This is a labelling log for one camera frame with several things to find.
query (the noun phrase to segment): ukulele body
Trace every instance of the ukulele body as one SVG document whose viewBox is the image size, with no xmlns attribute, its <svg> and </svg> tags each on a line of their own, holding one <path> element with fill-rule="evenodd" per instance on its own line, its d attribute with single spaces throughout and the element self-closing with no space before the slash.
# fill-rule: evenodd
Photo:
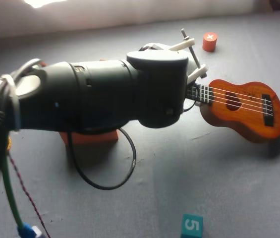
<svg viewBox="0 0 280 238">
<path fill-rule="evenodd" d="M 280 136 L 280 100 L 269 86 L 261 82 L 234 85 L 217 79 L 209 87 L 215 100 L 200 107 L 206 122 L 229 127 L 257 143 Z"/>
</svg>

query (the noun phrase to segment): wooden ukulele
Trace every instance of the wooden ukulele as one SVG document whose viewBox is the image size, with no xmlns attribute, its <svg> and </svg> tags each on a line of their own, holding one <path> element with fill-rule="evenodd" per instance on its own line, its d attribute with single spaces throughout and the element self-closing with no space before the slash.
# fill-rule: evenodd
<svg viewBox="0 0 280 238">
<path fill-rule="evenodd" d="M 249 141 L 280 136 L 280 100 L 264 83 L 234 85 L 217 79 L 209 86 L 194 84 L 187 98 L 201 103 L 201 115 L 210 125 L 230 127 Z"/>
</svg>

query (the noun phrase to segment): bright light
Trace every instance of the bright light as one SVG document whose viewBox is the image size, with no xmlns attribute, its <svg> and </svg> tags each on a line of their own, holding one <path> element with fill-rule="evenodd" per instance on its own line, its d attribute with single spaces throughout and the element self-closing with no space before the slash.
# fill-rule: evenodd
<svg viewBox="0 0 280 238">
<path fill-rule="evenodd" d="M 27 4 L 30 4 L 34 8 L 42 7 L 46 4 L 57 2 L 57 1 L 66 1 L 66 0 L 24 0 Z"/>
</svg>

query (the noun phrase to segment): white wall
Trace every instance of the white wall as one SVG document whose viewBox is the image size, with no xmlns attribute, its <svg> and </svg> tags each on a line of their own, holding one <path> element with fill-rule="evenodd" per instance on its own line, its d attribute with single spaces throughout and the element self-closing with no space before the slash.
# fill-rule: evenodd
<svg viewBox="0 0 280 238">
<path fill-rule="evenodd" d="M 23 0 L 0 0 L 0 37 L 244 14 L 267 5 L 267 0 L 67 0 L 32 8 Z"/>
</svg>

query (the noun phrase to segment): sound hole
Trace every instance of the sound hole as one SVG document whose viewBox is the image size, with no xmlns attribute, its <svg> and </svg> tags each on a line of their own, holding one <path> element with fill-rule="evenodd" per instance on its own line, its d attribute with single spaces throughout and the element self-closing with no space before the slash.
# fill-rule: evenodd
<svg viewBox="0 0 280 238">
<path fill-rule="evenodd" d="M 225 105 L 230 111 L 236 111 L 241 107 L 240 100 L 234 93 L 226 92 L 225 98 L 227 99 L 227 104 Z"/>
</svg>

